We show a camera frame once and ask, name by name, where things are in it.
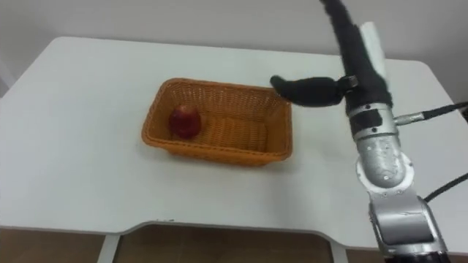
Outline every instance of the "white wall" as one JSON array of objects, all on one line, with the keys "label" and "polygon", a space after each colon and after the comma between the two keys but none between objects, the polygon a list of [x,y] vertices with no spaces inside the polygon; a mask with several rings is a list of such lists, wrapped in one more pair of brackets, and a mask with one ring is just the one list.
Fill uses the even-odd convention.
[{"label": "white wall", "polygon": [[[429,64],[468,99],[467,0],[344,0],[390,58]],[[319,0],[1,0],[0,52],[19,77],[57,36],[337,53]]]}]

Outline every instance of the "metal connector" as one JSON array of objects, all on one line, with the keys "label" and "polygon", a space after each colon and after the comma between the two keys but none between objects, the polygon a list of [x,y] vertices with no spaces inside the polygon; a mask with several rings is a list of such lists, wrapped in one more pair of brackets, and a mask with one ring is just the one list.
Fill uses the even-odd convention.
[{"label": "metal connector", "polygon": [[423,113],[406,114],[406,115],[395,117],[393,119],[393,121],[395,122],[395,125],[397,126],[407,125],[410,123],[415,123],[415,122],[424,121],[424,120],[425,118],[424,118]]}]

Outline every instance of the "basket rim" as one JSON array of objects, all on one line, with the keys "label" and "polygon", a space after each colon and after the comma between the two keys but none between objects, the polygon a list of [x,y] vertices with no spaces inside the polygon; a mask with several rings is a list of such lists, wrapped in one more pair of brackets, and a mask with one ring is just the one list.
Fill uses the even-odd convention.
[{"label": "basket rim", "polygon": [[189,78],[184,78],[184,77],[174,77],[169,80],[166,80],[163,82],[163,84],[160,85],[160,88],[156,94],[155,99],[153,100],[153,103],[151,104],[148,114],[146,115],[145,122],[143,124],[143,128],[141,130],[141,137],[142,140],[144,141],[145,144],[158,147],[158,148],[164,148],[165,145],[170,145],[170,146],[176,146],[176,147],[185,147],[185,148],[198,148],[200,150],[214,150],[217,152],[229,152],[229,153],[242,153],[242,154],[249,154],[250,156],[270,156],[270,157],[280,157],[281,160],[287,159],[288,157],[291,156],[293,153],[293,135],[292,135],[292,118],[291,118],[291,103],[290,102],[285,102],[286,104],[286,116],[288,118],[285,118],[286,121],[286,130],[287,134],[284,140],[284,150],[282,151],[277,151],[277,152],[262,152],[258,150],[243,150],[239,148],[233,148],[233,147],[221,147],[221,146],[211,146],[211,145],[204,145],[200,143],[195,143],[195,142],[181,142],[181,141],[173,141],[173,140],[164,140],[164,139],[157,139],[154,137],[149,136],[149,125],[150,122],[152,121],[153,117],[153,112],[155,111],[156,106],[159,103],[159,100],[162,97],[162,94],[169,88],[169,85],[172,83],[191,83],[191,82],[197,82],[202,85],[222,85],[224,87],[228,88],[249,88],[249,89],[254,89],[258,91],[272,91],[272,88],[267,88],[267,87],[257,87],[257,86],[251,86],[251,85],[243,85],[243,84],[232,84],[232,83],[220,83],[220,82],[215,82],[215,81],[207,81],[207,80],[194,80],[194,79],[189,79]]}]

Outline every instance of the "table leg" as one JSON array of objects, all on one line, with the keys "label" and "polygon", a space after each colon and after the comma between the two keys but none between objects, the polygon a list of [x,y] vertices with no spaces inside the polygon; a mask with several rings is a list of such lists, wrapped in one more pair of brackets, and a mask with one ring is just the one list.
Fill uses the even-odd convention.
[{"label": "table leg", "polygon": [[348,257],[346,255],[346,248],[334,241],[330,241],[331,256],[333,257],[333,263],[348,263]]},{"label": "table leg", "polygon": [[102,243],[97,263],[112,263],[118,247],[120,235],[106,235]]}]

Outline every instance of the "robotic arm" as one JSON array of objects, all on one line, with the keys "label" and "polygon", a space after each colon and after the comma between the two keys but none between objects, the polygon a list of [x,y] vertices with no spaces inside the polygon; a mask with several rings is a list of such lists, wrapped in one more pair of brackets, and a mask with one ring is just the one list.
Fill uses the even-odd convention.
[{"label": "robotic arm", "polygon": [[346,100],[359,158],[358,179],[369,193],[369,215],[386,262],[450,262],[431,209],[412,187],[414,169],[401,152],[397,125],[417,115],[394,118],[385,81],[384,57],[373,24],[361,30],[340,0],[320,0],[330,16],[346,76],[286,81],[271,78],[276,92],[294,104],[331,106]]}]

